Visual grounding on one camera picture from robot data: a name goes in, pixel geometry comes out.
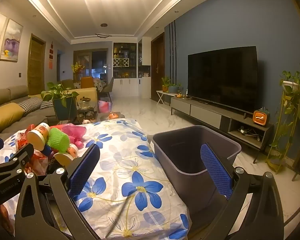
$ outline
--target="throw pillow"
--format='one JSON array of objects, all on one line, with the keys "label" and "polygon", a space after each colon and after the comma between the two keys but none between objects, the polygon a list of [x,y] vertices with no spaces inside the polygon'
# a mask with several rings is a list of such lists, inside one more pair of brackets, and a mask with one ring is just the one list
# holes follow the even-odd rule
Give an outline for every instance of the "throw pillow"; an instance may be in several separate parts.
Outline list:
[{"label": "throw pillow", "polygon": [[46,109],[46,108],[49,108],[49,107],[53,107],[52,99],[50,101],[43,101],[41,103],[40,109]]},{"label": "throw pillow", "polygon": [[41,98],[29,98],[25,101],[22,101],[18,105],[22,107],[22,109],[25,111],[23,116],[26,116],[27,114],[34,112],[35,110],[38,110],[41,106],[42,99]]},{"label": "throw pillow", "polygon": [[0,106],[0,132],[19,121],[23,113],[23,108],[16,103],[8,103]]}]

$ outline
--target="blanket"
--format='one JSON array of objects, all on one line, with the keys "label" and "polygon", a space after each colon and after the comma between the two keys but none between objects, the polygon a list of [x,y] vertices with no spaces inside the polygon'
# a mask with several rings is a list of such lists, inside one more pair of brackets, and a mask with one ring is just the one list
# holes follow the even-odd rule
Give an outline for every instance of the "blanket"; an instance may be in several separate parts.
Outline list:
[{"label": "blanket", "polygon": [[[85,147],[100,148],[100,160],[82,192],[74,197],[101,239],[183,239],[191,226],[186,205],[177,195],[134,119],[84,125]],[[0,150],[0,163],[15,153],[15,135]],[[18,195],[4,203],[14,224]],[[54,210],[62,231],[70,234]]]}]

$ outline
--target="gray plastic bin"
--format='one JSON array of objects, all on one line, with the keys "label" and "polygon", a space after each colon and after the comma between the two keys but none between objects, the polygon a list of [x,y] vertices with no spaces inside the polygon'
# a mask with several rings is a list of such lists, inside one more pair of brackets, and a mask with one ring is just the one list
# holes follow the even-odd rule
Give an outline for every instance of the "gray plastic bin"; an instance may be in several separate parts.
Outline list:
[{"label": "gray plastic bin", "polygon": [[216,155],[231,164],[241,151],[239,143],[201,125],[157,133],[153,143],[162,168],[190,215],[206,208],[214,193],[218,194],[200,158],[201,145],[208,143]]}]

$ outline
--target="television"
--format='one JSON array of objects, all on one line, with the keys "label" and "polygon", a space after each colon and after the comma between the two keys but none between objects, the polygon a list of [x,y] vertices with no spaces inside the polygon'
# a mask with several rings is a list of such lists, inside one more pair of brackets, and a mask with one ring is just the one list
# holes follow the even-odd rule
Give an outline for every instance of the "television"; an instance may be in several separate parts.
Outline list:
[{"label": "television", "polygon": [[188,55],[188,97],[253,113],[257,85],[255,46]]}]

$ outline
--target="green spiky ball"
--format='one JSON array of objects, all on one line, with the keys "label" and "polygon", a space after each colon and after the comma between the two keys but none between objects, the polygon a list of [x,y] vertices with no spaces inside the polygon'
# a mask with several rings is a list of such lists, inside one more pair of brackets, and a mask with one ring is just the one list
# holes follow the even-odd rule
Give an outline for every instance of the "green spiky ball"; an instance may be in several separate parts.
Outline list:
[{"label": "green spiky ball", "polygon": [[54,127],[50,130],[47,144],[51,148],[56,149],[61,153],[65,153],[70,146],[70,139],[68,135]]}]

